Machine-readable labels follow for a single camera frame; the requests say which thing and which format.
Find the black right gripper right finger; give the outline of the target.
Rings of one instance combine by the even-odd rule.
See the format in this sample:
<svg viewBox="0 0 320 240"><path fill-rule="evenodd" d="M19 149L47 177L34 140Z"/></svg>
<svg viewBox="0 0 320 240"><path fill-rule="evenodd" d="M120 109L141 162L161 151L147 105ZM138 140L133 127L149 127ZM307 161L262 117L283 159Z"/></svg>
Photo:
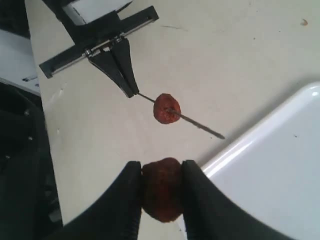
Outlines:
<svg viewBox="0 0 320 240"><path fill-rule="evenodd" d="M193 160L181 166L182 205L189 240L281 240L282 233L227 198Z"/></svg>

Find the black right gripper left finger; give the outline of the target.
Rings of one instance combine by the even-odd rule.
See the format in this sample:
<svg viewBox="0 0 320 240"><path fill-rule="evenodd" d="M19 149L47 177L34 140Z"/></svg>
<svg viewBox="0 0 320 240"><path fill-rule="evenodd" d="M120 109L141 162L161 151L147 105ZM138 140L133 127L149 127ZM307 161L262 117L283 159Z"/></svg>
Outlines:
<svg viewBox="0 0 320 240"><path fill-rule="evenodd" d="M136 240L141 207L141 163L129 161L109 188L51 240Z"/></svg>

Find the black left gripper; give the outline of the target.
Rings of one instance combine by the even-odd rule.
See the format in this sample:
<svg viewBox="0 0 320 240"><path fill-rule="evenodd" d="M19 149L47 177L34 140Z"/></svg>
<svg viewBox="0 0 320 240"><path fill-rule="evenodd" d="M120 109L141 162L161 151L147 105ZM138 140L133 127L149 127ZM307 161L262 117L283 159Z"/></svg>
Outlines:
<svg viewBox="0 0 320 240"><path fill-rule="evenodd" d="M110 51L88 58L89 62L107 75L128 97L140 91L134 76L130 43L125 36L159 19L154 6L149 6L129 17L120 19L116 10L84 25L76 25L63 10L70 0L45 0L71 37L74 45L39 64L44 75L50 79L54 74L93 54L100 46L117 39Z"/></svg>

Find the black robot base left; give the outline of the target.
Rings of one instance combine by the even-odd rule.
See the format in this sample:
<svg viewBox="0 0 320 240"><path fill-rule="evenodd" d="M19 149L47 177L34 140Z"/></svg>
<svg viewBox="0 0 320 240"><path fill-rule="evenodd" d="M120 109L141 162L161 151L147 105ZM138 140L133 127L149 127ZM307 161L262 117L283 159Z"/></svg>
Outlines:
<svg viewBox="0 0 320 240"><path fill-rule="evenodd" d="M0 85L0 238L41 240L62 227L41 98Z"/></svg>

